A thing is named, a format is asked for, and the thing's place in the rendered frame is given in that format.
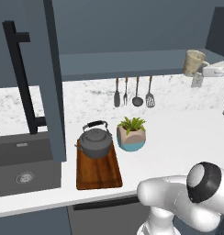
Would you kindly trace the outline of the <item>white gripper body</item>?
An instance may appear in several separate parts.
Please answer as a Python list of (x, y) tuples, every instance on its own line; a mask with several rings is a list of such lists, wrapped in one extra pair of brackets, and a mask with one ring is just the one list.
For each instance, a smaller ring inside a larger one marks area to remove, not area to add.
[(203, 68), (204, 77), (221, 77), (224, 76), (224, 61), (210, 64)]

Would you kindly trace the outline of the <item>beige speckled mug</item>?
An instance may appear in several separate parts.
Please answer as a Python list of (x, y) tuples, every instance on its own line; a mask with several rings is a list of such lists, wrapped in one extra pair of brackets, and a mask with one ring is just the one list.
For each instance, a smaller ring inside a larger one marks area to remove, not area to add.
[(188, 50), (185, 55), (183, 74), (194, 76), (202, 65), (209, 66), (206, 54), (200, 50)]

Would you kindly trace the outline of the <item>dark blue-grey cabinet door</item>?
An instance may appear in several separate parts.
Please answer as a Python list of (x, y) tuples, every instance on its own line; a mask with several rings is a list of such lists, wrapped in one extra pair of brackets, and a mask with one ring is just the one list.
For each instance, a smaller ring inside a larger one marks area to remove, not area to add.
[(206, 49), (224, 57), (224, 6), (218, 6), (214, 10)]

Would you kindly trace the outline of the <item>dark grey kettle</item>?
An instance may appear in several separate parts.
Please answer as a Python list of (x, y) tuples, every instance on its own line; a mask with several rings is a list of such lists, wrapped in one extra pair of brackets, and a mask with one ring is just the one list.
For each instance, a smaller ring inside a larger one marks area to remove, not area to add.
[(75, 147), (88, 158), (104, 158), (109, 153), (113, 140), (107, 126), (104, 120), (87, 123), (83, 126), (83, 134)]

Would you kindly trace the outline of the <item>brown wooden tray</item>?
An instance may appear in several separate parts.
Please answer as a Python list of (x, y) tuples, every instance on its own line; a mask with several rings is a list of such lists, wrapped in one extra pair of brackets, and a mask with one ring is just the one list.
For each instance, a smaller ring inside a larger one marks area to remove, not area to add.
[(111, 143), (107, 156), (91, 159), (77, 150), (76, 188), (78, 190), (117, 188), (123, 185), (118, 159)]

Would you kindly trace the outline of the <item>blue-grey base cabinet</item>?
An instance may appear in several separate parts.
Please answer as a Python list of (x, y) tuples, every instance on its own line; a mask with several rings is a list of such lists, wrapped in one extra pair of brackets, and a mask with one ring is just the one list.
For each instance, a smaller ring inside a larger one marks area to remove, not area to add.
[(0, 218), (0, 235), (72, 235), (65, 207)]

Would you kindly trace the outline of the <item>hanging slotted spatula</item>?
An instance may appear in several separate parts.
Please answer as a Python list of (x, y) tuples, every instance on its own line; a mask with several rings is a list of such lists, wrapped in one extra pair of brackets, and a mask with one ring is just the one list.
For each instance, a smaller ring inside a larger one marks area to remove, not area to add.
[(150, 76), (149, 89), (148, 89), (148, 93), (145, 96), (146, 106), (149, 108), (152, 108), (155, 106), (155, 99), (154, 99), (153, 94), (151, 93), (151, 81), (152, 81), (152, 76)]

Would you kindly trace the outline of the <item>hanging dark ladle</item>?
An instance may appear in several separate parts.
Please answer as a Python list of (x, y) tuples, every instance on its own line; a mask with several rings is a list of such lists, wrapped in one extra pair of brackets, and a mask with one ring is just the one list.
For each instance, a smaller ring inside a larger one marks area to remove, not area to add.
[(132, 104), (136, 107), (142, 106), (143, 105), (143, 99), (141, 97), (138, 96), (138, 88), (139, 88), (139, 80), (140, 78), (137, 77), (136, 78), (136, 94), (135, 96), (132, 98)]

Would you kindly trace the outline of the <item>hanging metal fork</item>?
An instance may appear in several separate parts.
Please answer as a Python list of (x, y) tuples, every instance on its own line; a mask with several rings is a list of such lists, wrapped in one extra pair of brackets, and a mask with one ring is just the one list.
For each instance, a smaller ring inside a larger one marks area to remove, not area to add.
[(125, 94), (123, 95), (124, 106), (128, 104), (128, 77), (125, 78)]

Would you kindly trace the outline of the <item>hanging dark spatula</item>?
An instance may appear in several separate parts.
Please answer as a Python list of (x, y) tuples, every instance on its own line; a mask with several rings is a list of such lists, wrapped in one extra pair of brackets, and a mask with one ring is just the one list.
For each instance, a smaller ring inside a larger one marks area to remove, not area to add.
[(120, 94), (118, 91), (118, 78), (116, 78), (116, 91), (114, 94), (114, 106), (119, 107), (120, 106)]

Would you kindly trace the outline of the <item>green plant in beige-blue pot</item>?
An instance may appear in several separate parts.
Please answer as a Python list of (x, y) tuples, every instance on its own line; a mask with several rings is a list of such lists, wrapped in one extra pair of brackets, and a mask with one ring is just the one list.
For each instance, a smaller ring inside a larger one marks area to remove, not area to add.
[(118, 146), (124, 151), (138, 151), (146, 141), (145, 120), (140, 117), (125, 117), (117, 126)]

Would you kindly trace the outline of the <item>grey dishwasher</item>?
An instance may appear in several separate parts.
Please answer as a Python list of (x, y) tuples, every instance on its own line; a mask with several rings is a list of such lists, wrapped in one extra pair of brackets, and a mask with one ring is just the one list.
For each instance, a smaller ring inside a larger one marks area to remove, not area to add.
[(137, 235), (150, 209), (141, 203), (74, 210), (68, 206), (72, 235)]

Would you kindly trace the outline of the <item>dark grey sink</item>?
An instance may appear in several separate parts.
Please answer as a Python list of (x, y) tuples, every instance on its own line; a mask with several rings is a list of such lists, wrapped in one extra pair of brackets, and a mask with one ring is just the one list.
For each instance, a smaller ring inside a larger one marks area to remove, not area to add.
[(59, 188), (61, 178), (47, 132), (0, 137), (0, 196)]

